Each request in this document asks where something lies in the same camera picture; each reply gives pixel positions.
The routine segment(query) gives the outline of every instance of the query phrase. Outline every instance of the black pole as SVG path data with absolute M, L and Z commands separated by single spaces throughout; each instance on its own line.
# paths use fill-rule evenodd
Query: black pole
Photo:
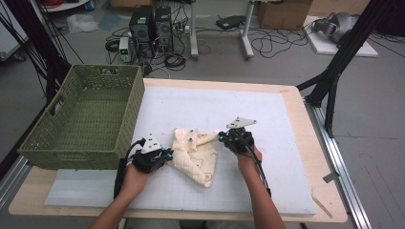
M 331 128 L 340 75 L 351 63 L 370 34 L 372 34 L 373 29 L 381 18 L 397 2 L 398 0 L 371 0 L 328 67 L 321 74 L 297 86 L 298 90 L 302 91 L 315 85 L 313 91 L 306 96 L 306 101 L 314 107 L 320 107 L 322 100 L 327 94 L 329 95 L 325 120 L 325 128 L 329 137 L 333 137 Z

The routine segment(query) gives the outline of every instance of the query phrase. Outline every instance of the wooden table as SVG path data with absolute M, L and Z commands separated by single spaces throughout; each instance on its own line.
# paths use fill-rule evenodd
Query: wooden table
M 284 221 L 345 222 L 348 218 L 334 181 L 326 183 L 323 177 L 330 173 L 306 107 L 298 90 L 293 86 L 225 83 L 207 81 L 144 79 L 146 87 L 181 87 L 280 94 L 285 102 L 292 131 L 309 180 L 316 215 L 310 217 L 282 216 Z M 57 171 L 33 167 L 10 205 L 13 215 L 81 216 L 96 217 L 103 208 L 52 207 L 44 202 L 51 190 Z M 253 220 L 251 214 L 218 212 L 185 212 L 161 210 L 127 210 L 126 218 L 150 219 L 221 219 Z

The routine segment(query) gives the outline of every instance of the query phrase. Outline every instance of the cardboard box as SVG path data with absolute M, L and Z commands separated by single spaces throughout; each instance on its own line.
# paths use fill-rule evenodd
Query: cardboard box
M 263 29 L 301 30 L 312 0 L 288 0 L 282 4 L 261 3 L 258 19 Z
M 360 15 L 369 2 L 370 0 L 313 0 L 309 15 L 328 16 L 333 11 Z
M 133 8 L 136 5 L 155 6 L 155 0 L 110 0 L 114 8 Z

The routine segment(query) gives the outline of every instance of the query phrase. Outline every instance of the human arm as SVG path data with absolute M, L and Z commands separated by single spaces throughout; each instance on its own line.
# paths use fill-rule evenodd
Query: human arm
M 262 153 L 254 147 L 254 154 L 262 160 Z M 248 154 L 237 154 L 238 167 L 245 179 L 253 209 L 256 229 L 286 228 L 281 216 L 263 184 L 257 166 Z
M 140 172 L 132 164 L 127 166 L 118 196 L 104 209 L 96 221 L 90 225 L 89 229 L 116 229 L 129 204 L 142 192 L 146 181 L 152 174 Z

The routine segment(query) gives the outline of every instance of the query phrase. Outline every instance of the green plastic basket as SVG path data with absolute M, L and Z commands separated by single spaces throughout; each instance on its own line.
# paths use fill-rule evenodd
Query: green plastic basket
M 74 65 L 18 153 L 44 169 L 116 169 L 144 91 L 138 66 Z

